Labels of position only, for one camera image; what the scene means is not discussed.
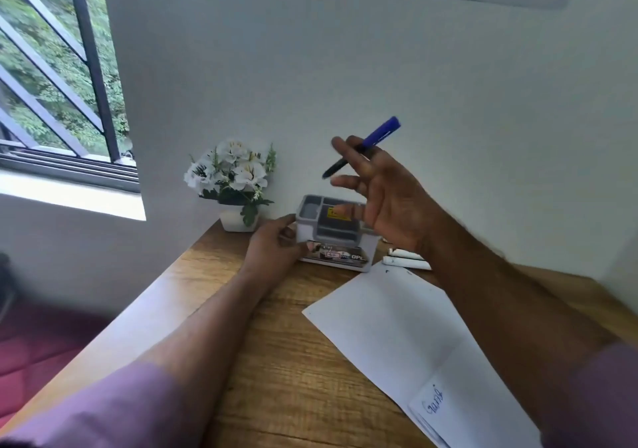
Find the lilac shirt sleeve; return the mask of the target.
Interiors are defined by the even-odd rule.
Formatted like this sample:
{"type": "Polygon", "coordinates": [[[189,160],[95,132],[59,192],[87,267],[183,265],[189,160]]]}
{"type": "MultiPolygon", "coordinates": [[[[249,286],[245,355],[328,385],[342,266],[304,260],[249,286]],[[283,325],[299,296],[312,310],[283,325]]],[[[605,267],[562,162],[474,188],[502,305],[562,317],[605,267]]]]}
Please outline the lilac shirt sleeve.
{"type": "Polygon", "coordinates": [[[135,361],[0,436],[0,448],[198,448],[211,417],[165,369],[135,361]]]}
{"type": "Polygon", "coordinates": [[[638,348],[602,349],[547,397],[543,448],[638,448],[638,348]]]}

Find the white flowers in white pot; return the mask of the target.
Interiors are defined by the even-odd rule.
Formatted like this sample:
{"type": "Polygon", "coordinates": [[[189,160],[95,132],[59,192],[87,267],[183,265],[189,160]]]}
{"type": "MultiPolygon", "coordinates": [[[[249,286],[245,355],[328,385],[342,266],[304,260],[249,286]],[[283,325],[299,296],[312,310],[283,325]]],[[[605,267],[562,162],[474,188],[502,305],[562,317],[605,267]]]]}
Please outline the white flowers in white pot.
{"type": "Polygon", "coordinates": [[[219,208],[219,220],[227,232],[254,232],[260,207],[272,201],[264,196],[268,178],[276,169],[272,143],[252,146],[243,140],[226,139],[191,160],[183,181],[199,198],[219,208]]]}

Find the person's right hand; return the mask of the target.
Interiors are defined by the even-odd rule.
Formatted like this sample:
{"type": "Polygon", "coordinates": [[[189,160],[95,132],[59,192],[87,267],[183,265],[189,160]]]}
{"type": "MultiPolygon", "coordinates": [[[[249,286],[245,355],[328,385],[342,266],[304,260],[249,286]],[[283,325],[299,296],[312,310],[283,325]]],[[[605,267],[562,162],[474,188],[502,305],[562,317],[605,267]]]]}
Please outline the person's right hand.
{"type": "Polygon", "coordinates": [[[368,191],[356,191],[366,199],[364,204],[342,203],[335,206],[335,212],[362,221],[397,248],[426,257],[429,228],[442,208],[383,149],[374,147],[365,155],[357,153],[354,147],[362,141],[356,136],[332,138],[334,150],[368,184],[368,191]]]}

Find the black window frame with bars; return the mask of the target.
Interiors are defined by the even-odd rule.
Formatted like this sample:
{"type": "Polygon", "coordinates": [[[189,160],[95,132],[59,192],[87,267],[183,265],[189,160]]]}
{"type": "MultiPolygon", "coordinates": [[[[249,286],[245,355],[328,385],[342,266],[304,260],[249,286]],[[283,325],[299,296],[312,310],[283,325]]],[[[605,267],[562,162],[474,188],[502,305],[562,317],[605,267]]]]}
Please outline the black window frame with bars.
{"type": "Polygon", "coordinates": [[[0,169],[140,192],[105,0],[0,0],[0,169]]]}

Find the blue marker pen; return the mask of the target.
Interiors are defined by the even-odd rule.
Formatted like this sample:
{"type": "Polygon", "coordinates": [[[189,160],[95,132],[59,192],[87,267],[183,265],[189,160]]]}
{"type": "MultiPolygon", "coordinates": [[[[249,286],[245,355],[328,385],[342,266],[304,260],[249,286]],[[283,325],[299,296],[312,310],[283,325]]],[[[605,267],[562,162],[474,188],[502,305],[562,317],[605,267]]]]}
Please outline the blue marker pen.
{"type": "MultiPolygon", "coordinates": [[[[379,143],[386,139],[388,136],[396,132],[396,130],[400,129],[400,127],[401,122],[399,121],[399,119],[396,116],[392,116],[371,134],[369,134],[365,139],[363,139],[363,141],[359,145],[355,146],[354,150],[360,155],[365,155],[366,153],[369,153],[374,147],[377,147],[379,143]]],[[[322,179],[328,179],[332,177],[342,168],[346,167],[347,164],[347,160],[340,159],[323,172],[322,179]]]]}

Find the grey desk organizer box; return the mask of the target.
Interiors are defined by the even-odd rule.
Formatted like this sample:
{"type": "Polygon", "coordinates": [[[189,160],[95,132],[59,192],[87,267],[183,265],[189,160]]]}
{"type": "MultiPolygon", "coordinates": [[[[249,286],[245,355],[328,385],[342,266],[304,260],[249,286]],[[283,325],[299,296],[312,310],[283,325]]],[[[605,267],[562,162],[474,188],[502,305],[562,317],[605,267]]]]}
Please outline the grey desk organizer box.
{"type": "Polygon", "coordinates": [[[307,194],[296,213],[297,243],[307,245],[301,262],[358,273],[371,269],[380,236],[365,223],[335,212],[344,200],[307,194]]]}

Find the person's right forearm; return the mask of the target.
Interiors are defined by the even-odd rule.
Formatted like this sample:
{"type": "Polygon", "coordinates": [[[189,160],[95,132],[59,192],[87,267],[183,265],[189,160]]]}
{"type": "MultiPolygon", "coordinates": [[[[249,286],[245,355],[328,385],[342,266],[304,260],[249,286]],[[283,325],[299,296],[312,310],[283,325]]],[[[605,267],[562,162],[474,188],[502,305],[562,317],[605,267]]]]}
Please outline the person's right forearm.
{"type": "Polygon", "coordinates": [[[571,374],[619,340],[491,251],[444,210],[420,253],[474,339],[540,431],[546,405],[567,407],[571,374]]]}

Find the white paper sheet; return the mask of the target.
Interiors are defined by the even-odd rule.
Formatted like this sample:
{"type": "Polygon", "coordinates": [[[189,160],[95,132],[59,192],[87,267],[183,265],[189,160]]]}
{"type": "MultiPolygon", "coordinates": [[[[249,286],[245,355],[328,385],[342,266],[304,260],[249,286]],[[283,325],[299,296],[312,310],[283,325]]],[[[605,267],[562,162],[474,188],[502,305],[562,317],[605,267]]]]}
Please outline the white paper sheet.
{"type": "Polygon", "coordinates": [[[376,264],[303,311],[436,448],[542,448],[447,295],[376,264]]]}

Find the person's left forearm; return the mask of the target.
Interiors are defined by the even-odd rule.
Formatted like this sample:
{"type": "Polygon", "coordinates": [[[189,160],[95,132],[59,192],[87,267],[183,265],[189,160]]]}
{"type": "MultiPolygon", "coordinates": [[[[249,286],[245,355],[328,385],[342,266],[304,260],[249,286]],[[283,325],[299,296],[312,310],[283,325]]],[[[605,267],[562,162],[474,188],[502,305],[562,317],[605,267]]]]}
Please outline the person's left forearm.
{"type": "Polygon", "coordinates": [[[175,331],[140,356],[177,382],[187,438],[196,445],[211,422],[254,310],[288,271],[244,262],[175,331]]]}

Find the red cushioned seat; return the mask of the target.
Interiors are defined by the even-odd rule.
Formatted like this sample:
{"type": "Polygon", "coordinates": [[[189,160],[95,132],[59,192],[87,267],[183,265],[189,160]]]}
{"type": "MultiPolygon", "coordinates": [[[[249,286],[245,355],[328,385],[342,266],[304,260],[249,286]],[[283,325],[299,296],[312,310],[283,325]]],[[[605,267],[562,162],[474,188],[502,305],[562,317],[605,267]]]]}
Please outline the red cushioned seat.
{"type": "Polygon", "coordinates": [[[15,301],[0,317],[0,428],[112,320],[32,300],[15,301]]]}

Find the person's left hand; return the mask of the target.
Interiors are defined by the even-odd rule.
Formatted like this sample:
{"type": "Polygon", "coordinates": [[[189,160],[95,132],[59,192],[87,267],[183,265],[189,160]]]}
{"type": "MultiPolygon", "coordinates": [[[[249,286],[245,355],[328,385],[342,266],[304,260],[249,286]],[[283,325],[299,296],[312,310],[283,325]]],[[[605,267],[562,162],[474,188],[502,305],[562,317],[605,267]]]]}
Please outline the person's left hand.
{"type": "Polygon", "coordinates": [[[269,228],[270,220],[251,236],[240,269],[242,278],[264,290],[281,283],[295,262],[309,250],[307,241],[297,241],[297,231],[273,231],[269,228]]]}

